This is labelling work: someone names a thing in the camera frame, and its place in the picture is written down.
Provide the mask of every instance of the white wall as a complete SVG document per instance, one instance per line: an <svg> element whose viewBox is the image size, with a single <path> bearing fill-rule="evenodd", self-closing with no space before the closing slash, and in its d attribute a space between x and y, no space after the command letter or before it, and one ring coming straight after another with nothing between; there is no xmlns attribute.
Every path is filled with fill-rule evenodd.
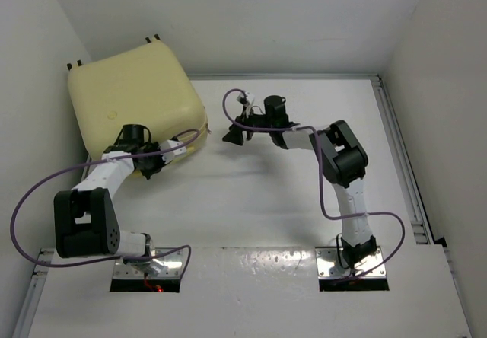
<svg viewBox="0 0 487 338"><path fill-rule="evenodd" d="M487 336L487 0L421 0L386 83L475 336Z"/></svg>
<svg viewBox="0 0 487 338"><path fill-rule="evenodd" d="M65 64L88 60L56 0L0 0L0 337L11 336L33 266L11 245L11 212L41 177L84 158L66 91ZM36 255L54 244L53 196L75 175L48 183L20 214L18 235Z"/></svg>
<svg viewBox="0 0 487 338"><path fill-rule="evenodd" d="M58 0L93 59L159 33L189 72L378 72L418 0Z"/></svg>

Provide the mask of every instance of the robotic arm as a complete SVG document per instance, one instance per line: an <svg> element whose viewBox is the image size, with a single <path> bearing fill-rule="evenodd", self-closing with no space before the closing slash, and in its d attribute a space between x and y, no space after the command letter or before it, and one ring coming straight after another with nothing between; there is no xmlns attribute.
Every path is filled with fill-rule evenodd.
<svg viewBox="0 0 487 338"><path fill-rule="evenodd" d="M124 125L115 143L107 148L102 159L123 155L142 155L174 148L177 139L160 145L147 142L142 125ZM120 230L113 209L112 199L122 182L135 170L150 179L175 158L185 155L182 147L164 155L144 158L127 158L108 161L95 167L88 177L72 190L58 192L54 198L56 249L62 258L113 255L124 257L150 256L154 250L148 234ZM151 262L133 261L151 272Z"/></svg>
<svg viewBox="0 0 487 338"><path fill-rule="evenodd" d="M254 97L246 92L237 100L243 104L242 114L235 119L239 124L261 129L290 129L285 132L269 132L272 142L283 149L321 151L323 176L333 185L339 202L341 215L363 213L356 218L342 220L343 258L353 268L366 256L375 253L377 242L368 224L368 214L364 202L363 179L368 157L349 125L336 121L325 129L318 129L318 143L310 129L298 129L299 125L289 121L285 111L285 98L270 96L264 100L264 113L253 112ZM224 142L244 144L244 129L232 124ZM246 131L251 140L254 131Z"/></svg>

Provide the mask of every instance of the wall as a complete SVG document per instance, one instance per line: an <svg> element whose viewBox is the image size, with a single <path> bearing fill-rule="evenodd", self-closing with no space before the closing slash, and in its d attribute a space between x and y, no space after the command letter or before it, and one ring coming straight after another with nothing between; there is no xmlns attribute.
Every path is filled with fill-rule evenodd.
<svg viewBox="0 0 487 338"><path fill-rule="evenodd" d="M468 317L487 336L487 0L421 0L386 84L428 215L441 223Z"/></svg>
<svg viewBox="0 0 487 338"><path fill-rule="evenodd" d="M378 72L418 0L59 0L93 59L159 33L189 72Z"/></svg>
<svg viewBox="0 0 487 338"><path fill-rule="evenodd" d="M89 55L56 0L0 0L0 337L11 336L33 266L11 245L11 212L41 177L84 158L65 64ZM27 251L53 246L52 202L75 175L33 194L19 216Z"/></svg>

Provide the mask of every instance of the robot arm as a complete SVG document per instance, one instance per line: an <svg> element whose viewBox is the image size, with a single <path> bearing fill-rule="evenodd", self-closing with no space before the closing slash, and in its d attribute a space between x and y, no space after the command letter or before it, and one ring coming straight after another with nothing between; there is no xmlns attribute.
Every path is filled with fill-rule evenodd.
<svg viewBox="0 0 487 338"><path fill-rule="evenodd" d="M245 101L244 98L247 96L251 100ZM283 97L267 97L264 100L265 113L261 115L251 110L253 96L250 94L242 94L238 100L243 104L243 112L235 119L237 123L261 129L291 129L285 132L269 132L269 135L274 144L283 149L312 150L316 154L321 151L323 176L333 185L340 214L363 213L361 216L342 220L344 260L353 267L367 255L373 254L377 249L377 243L368 224L363 190L368 157L349 125L340 120L325 129L318 129L317 143L311 129L299 129L298 124L289 121ZM235 125L229 130L223 141L242 145L243 130ZM253 132L247 131L247 140L252 136Z"/></svg>
<svg viewBox="0 0 487 338"><path fill-rule="evenodd" d="M120 230L112 199L122 182L141 171L147 179L161 171L172 160L186 153L180 148L164 155L110 161L123 155L136 155L173 148L176 139L160 145L144 140L142 125L124 125L115 144L102 156L99 164L72 190L61 191L54 198L56 249L62 258L113 255L142 257L151 253L150 236Z"/></svg>

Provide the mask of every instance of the white table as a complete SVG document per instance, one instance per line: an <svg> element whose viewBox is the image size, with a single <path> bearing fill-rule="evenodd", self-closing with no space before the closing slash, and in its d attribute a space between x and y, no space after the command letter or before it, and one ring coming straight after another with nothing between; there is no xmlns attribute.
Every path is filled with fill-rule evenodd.
<svg viewBox="0 0 487 338"><path fill-rule="evenodd" d="M442 249L415 245L412 215L370 81L193 84L212 131L206 147L150 181L127 180L114 199L121 228L148 232L160 247L196 247L180 294L109 293L112 263L52 269L31 337L454 338L468 331ZM311 151L277 148L264 134L244 147L222 142L229 123L221 97L229 88L252 91L258 100L271 94L286 97L295 122L349 123L370 160L368 208L394 211L407 227L403 249L387 265L389 292L318 291L312 248L333 244L341 225L320 213L316 158ZM240 112L236 101L228 104L232 113ZM329 213L337 215L328 184L325 200ZM371 227L389 253L399 240L397 222L373 217ZM298 267L266 260L291 252L300 256Z"/></svg>

